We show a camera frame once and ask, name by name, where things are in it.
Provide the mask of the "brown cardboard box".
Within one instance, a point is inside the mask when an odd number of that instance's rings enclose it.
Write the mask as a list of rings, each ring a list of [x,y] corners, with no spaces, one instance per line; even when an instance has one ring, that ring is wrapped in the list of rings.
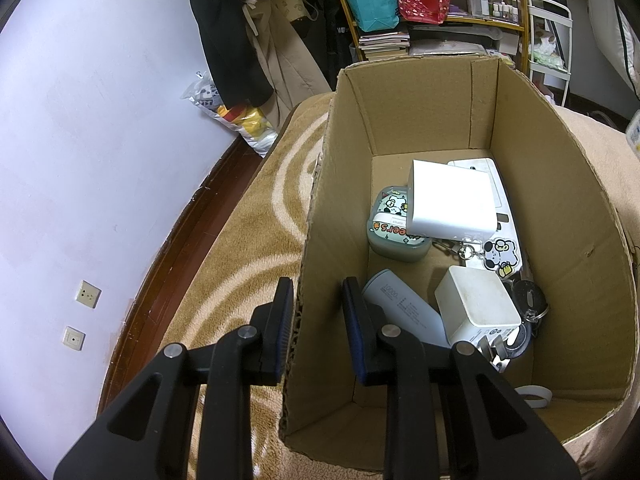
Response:
[[[549,388],[541,419],[586,476],[612,455],[639,404],[639,162],[625,137],[550,105],[491,56],[360,63],[338,76],[314,178],[280,436],[333,465],[383,465],[386,391],[358,385],[338,291],[394,271],[432,300],[450,258],[417,263],[369,246],[372,202],[416,159],[492,158],[550,310],[513,385]]]

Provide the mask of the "white tape roll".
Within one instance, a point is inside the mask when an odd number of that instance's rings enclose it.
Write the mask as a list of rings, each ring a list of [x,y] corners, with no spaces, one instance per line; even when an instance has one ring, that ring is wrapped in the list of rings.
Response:
[[[537,385],[516,387],[515,391],[534,410],[546,408],[553,396],[550,389]]]

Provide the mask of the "white charger plug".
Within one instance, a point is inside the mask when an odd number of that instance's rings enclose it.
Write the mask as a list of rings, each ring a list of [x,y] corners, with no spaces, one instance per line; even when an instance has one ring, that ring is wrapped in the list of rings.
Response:
[[[435,289],[436,304],[451,347],[465,341],[498,372],[511,359],[506,341],[522,324],[518,309],[495,272],[450,266]]]

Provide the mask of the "black key fob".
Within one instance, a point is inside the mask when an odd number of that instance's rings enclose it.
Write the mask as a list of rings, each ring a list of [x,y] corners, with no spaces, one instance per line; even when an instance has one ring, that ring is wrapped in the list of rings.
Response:
[[[519,280],[512,284],[512,300],[527,323],[538,323],[548,312],[549,305],[542,289],[533,281]]]

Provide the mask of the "flat white box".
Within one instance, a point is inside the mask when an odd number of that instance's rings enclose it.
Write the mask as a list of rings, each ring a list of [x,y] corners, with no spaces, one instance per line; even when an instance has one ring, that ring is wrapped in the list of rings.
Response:
[[[457,159],[450,160],[450,166],[472,169],[484,174],[488,174],[492,184],[492,196],[494,196],[495,211],[497,217],[497,229],[495,234],[489,239],[504,238],[505,240],[513,240],[518,251],[518,265],[516,272],[522,267],[522,254],[520,242],[518,241],[518,232],[514,223],[514,217],[511,211],[508,198],[506,197],[506,189],[500,179],[497,166],[491,158],[473,158],[473,159]],[[458,250],[459,258],[464,266],[472,266],[472,268],[485,269],[484,267],[484,250],[486,243],[469,243],[461,245]]]

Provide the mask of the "tan patterned carpet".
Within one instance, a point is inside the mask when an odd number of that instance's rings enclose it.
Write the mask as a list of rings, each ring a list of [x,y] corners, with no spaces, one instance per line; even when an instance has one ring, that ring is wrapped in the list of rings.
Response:
[[[281,276],[297,278],[311,183],[332,96],[299,105],[274,151],[235,206],[184,293],[165,341],[210,344],[248,321]],[[610,194],[631,241],[639,241],[639,162],[623,133],[561,110]]]

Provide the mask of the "green cartoon earbuds case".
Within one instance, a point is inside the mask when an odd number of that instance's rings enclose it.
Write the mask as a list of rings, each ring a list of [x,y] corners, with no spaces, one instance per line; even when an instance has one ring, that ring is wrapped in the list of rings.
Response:
[[[432,246],[428,237],[407,230],[408,188],[386,186],[376,196],[367,222],[367,237],[374,252],[385,258],[417,262]]]

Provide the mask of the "white square device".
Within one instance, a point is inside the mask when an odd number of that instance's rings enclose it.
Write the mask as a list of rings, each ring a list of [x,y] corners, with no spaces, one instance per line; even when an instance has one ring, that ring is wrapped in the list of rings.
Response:
[[[497,231],[493,188],[484,172],[413,159],[408,179],[408,233],[485,243]]]

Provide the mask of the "snack plastic bag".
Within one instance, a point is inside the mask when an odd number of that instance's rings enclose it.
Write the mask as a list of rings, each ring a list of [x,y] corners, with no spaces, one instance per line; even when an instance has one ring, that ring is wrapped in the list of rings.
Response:
[[[183,91],[181,99],[189,101],[208,117],[242,136],[246,144],[260,157],[265,157],[277,140],[277,131],[259,108],[250,104],[234,107],[224,105],[208,70],[196,74],[196,79]]]

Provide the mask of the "beige hanging coat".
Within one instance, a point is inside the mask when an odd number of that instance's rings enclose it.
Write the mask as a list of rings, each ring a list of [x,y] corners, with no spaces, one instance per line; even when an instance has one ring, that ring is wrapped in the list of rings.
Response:
[[[259,107],[270,124],[281,130],[301,102],[330,91],[330,85],[303,39],[294,18],[308,15],[303,0],[245,0],[247,35],[273,96]]]

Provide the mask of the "stack of books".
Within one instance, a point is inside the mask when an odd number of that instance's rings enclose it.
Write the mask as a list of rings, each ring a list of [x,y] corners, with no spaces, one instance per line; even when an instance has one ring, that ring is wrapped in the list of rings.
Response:
[[[359,38],[358,47],[368,60],[404,56],[409,53],[410,35],[402,30],[364,35]]]

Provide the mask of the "black hanging coat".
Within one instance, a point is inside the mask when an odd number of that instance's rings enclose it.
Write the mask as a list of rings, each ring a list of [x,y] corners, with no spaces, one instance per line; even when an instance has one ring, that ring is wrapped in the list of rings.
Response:
[[[273,88],[248,38],[242,0],[189,1],[209,73],[224,105],[264,105]]]

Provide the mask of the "white bottles on shelf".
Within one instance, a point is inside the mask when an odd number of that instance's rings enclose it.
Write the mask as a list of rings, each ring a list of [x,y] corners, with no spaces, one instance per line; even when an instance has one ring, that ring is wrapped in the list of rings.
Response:
[[[498,0],[466,0],[468,13],[474,18],[494,18],[506,22],[518,23],[520,11],[517,6]]]

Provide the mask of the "wooden shelf rack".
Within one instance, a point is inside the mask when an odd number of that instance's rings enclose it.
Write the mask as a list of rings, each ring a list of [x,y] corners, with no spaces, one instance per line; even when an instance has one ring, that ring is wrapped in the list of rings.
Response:
[[[526,0],[498,0],[517,6],[520,11],[518,23],[495,20],[494,18],[474,18],[468,13],[466,0],[450,0],[446,20],[439,25],[405,21],[399,12],[399,24],[393,29],[378,32],[363,32],[357,25],[347,0],[340,0],[348,30],[352,36],[354,59],[367,61],[358,47],[358,40],[364,35],[402,30],[410,35],[409,54],[427,53],[489,53],[500,56],[516,64],[526,73],[528,66],[528,11]]]

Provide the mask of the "lower white wall socket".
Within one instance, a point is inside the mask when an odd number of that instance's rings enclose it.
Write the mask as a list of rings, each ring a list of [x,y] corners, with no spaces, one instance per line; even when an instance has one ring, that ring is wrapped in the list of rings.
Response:
[[[76,328],[66,326],[64,328],[62,343],[65,347],[75,351],[81,351],[84,346],[86,334]]]

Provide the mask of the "white wall socket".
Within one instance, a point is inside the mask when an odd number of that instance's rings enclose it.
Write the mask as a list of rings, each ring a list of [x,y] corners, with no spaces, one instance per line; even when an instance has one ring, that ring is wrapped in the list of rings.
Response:
[[[94,309],[101,295],[101,289],[86,281],[79,285],[75,300],[85,307]]]
[[[64,328],[62,343],[65,347],[75,351],[81,351],[84,346],[86,334],[76,328],[66,326]]]

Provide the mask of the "upper white wall socket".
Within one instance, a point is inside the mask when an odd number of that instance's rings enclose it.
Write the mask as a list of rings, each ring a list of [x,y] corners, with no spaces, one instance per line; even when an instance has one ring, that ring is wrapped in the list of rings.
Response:
[[[101,295],[101,289],[86,281],[79,285],[75,300],[85,307],[94,309]]]

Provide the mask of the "cartoon dog keychain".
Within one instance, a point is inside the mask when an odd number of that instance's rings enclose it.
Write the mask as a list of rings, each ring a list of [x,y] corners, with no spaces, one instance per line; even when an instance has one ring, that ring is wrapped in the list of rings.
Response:
[[[516,272],[518,251],[513,240],[495,238],[488,240],[483,246],[484,267],[494,271],[499,278],[505,280]]]

